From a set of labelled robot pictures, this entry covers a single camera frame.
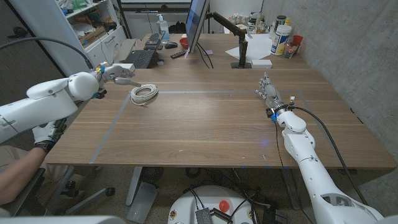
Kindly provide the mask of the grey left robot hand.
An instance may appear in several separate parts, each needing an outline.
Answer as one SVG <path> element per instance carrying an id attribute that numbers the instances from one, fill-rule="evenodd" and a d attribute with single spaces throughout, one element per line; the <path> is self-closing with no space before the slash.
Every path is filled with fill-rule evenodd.
<path id="1" fill-rule="evenodd" d="M 107 62 L 103 62 L 91 74 L 98 80 L 100 87 L 108 81 L 113 81 L 117 85 L 141 86 L 140 83 L 131 80 L 134 76 L 134 71 L 135 66 L 133 63 L 114 63 L 110 65 Z"/>

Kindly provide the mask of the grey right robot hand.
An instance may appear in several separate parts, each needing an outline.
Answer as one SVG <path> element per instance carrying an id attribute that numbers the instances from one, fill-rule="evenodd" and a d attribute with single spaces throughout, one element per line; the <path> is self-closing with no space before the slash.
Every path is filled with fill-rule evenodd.
<path id="1" fill-rule="evenodd" d="M 280 115 L 285 112 L 285 106 L 280 93 L 271 83 L 268 73 L 264 73 L 264 77 L 259 81 L 259 89 L 255 92 L 266 102 L 266 106 L 275 114 Z"/>

